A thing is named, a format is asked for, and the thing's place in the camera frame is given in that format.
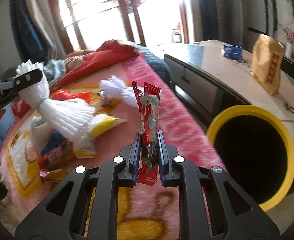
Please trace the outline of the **white yarn bundle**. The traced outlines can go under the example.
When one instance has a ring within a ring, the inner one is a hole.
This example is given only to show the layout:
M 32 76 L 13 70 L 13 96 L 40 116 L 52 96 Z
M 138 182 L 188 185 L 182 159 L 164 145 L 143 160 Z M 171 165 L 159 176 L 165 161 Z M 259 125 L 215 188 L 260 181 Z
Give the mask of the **white yarn bundle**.
M 126 83 L 116 75 L 112 75 L 106 80 L 101 80 L 99 86 L 110 98 L 122 100 L 126 105 L 137 108 L 137 100 L 133 88 L 128 87 Z
M 49 84 L 43 72 L 43 64 L 31 61 L 21 63 L 17 77 L 32 70 L 39 70 L 41 80 L 18 92 L 20 97 L 41 115 L 47 124 L 71 142 L 89 140 L 88 126 L 93 120 L 95 108 L 85 100 L 54 100 L 49 97 Z

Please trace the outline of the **red snack wrapper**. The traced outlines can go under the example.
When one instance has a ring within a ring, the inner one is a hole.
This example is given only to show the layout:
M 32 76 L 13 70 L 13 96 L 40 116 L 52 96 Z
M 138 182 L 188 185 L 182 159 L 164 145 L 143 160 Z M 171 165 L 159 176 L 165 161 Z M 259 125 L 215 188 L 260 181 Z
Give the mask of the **red snack wrapper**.
M 144 83 L 143 89 L 132 82 L 133 91 L 140 112 L 140 136 L 142 142 L 142 166 L 138 170 L 137 182 L 153 186 L 158 174 L 158 120 L 160 108 L 160 88 Z

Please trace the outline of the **yellow rimmed trash bin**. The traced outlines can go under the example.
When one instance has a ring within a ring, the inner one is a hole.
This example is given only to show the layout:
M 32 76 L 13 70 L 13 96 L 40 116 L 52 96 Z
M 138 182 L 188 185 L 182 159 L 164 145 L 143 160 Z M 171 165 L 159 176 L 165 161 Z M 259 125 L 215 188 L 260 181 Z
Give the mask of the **yellow rimmed trash bin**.
M 280 204 L 294 181 L 294 141 L 279 118 L 254 105 L 232 106 L 213 119 L 207 137 L 264 211 Z

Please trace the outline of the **pink cartoon blanket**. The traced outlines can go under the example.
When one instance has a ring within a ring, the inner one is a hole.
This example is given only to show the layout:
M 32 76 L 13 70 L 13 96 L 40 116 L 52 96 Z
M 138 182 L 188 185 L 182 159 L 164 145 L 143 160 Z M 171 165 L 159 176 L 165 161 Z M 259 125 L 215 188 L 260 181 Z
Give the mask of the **pink cartoon blanket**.
M 161 89 L 158 127 L 167 144 L 175 146 L 180 155 L 197 166 L 210 168 L 222 161 L 204 131 L 176 98 L 171 89 L 140 57 L 135 57 L 84 77 L 69 85 L 73 93 L 96 92 L 99 82 L 116 75 L 128 85 L 133 81 L 148 82 Z M 97 167 L 114 157 L 123 146 L 133 142 L 140 130 L 139 111 L 116 101 L 107 110 L 110 115 L 125 122 L 100 135 L 95 141 L 96 154 L 90 159 L 74 159 L 68 164 Z M 38 160 L 30 144 L 30 126 L 35 111 L 16 118 L 3 144 L 0 170 L 5 178 L 7 196 L 0 202 L 0 221 L 14 233 L 18 224 L 51 191 L 51 183 L 43 183 L 38 174 Z M 131 189 L 119 190 L 119 239 L 178 239 L 178 190 L 165 188 L 160 182 L 153 186 L 137 184 Z

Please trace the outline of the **red plastic wrapper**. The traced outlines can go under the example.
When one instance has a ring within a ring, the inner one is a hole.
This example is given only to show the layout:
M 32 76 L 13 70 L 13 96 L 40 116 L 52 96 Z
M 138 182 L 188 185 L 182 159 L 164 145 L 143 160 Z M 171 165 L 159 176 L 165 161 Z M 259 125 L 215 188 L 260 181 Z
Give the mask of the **red plastic wrapper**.
M 91 93 L 89 91 L 79 92 L 79 93 L 72 93 L 70 90 L 67 89 L 59 89 L 55 91 L 51 98 L 53 100 L 70 100 L 70 99 L 82 99 L 85 100 L 87 103 L 91 101 Z

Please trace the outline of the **yellow white snack bag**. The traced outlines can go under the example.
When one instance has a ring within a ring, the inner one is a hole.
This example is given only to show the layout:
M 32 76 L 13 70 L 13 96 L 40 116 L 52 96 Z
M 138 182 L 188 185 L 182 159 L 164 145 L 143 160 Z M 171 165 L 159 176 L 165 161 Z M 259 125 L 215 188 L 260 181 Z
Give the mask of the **yellow white snack bag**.
M 86 159 L 96 155 L 95 139 L 110 129 L 126 123 L 123 118 L 116 118 L 107 113 L 100 113 L 93 116 L 88 124 L 80 130 L 80 136 L 72 142 L 72 150 L 76 158 Z

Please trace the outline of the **white cup on blanket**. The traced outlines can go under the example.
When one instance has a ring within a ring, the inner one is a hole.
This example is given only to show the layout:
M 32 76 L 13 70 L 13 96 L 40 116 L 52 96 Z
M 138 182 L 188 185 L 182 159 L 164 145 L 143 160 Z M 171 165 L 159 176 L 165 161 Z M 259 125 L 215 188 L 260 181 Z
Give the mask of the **white cup on blanket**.
M 54 129 L 41 116 L 34 116 L 31 121 L 30 139 L 33 148 L 40 155 L 45 149 Z

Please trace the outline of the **red colourful snack packet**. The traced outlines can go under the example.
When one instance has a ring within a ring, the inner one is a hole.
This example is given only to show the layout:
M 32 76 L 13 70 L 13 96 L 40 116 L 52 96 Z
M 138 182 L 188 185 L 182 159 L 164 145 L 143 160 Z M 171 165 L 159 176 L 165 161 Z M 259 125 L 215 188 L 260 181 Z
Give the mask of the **red colourful snack packet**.
M 66 139 L 62 141 L 49 140 L 38 159 L 41 170 L 57 170 L 64 164 L 75 159 L 72 143 Z

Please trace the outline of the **red quilt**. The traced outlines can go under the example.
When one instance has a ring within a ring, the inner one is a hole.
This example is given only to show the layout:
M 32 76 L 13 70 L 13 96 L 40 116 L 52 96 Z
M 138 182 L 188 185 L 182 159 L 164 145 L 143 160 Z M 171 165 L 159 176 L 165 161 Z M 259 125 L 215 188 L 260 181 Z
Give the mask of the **red quilt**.
M 108 40 L 97 50 L 84 55 L 82 61 L 71 71 L 56 81 L 50 88 L 53 93 L 64 86 L 109 67 L 113 64 L 136 57 L 138 49 L 128 44 L 122 44 L 118 40 Z

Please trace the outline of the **white coffee table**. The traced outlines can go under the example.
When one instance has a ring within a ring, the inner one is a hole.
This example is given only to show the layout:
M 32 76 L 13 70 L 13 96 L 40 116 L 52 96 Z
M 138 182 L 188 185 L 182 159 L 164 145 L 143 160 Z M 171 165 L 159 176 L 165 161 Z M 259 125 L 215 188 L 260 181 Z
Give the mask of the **white coffee table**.
M 222 55 L 223 42 L 172 43 L 164 50 L 174 86 L 180 87 L 200 106 L 207 122 L 222 110 L 223 97 L 252 104 L 277 116 L 294 141 L 294 79 L 281 73 L 279 93 L 270 96 L 250 74 L 252 54 L 243 51 L 244 63 Z

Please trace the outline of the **dark blue cushion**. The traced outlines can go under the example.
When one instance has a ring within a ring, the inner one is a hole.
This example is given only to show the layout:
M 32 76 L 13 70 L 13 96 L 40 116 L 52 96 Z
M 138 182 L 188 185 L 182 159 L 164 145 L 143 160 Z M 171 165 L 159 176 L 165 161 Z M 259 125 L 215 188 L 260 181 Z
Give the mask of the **dark blue cushion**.
M 157 75 L 170 87 L 169 67 L 163 59 L 154 55 L 148 48 L 134 44 L 133 47 L 138 49 L 140 56 L 144 58 L 146 63 L 157 73 Z

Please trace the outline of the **blue tissue pack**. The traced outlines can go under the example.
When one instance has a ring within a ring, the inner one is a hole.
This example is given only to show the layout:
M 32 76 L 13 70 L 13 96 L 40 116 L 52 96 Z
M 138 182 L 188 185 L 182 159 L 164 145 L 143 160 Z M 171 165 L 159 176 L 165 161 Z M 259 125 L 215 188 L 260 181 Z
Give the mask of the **blue tissue pack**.
M 233 46 L 233 45 L 222 45 L 222 55 L 229 59 L 242 59 L 243 58 L 243 49 L 242 47 Z

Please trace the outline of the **brown paper bag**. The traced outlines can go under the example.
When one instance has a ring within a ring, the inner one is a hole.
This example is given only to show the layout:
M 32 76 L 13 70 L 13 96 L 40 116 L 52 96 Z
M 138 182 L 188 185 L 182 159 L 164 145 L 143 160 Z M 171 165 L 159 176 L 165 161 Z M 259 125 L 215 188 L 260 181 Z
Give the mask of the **brown paper bag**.
M 260 34 L 256 40 L 251 62 L 251 75 L 269 95 L 278 94 L 284 49 L 272 37 Z

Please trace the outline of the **wooden window frame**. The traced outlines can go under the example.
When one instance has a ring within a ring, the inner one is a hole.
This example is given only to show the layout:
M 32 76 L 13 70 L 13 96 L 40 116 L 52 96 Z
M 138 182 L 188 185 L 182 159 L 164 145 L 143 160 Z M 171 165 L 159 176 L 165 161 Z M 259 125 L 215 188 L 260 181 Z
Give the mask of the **wooden window frame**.
M 97 49 L 106 40 L 146 45 L 139 6 L 144 0 L 48 0 L 65 53 Z

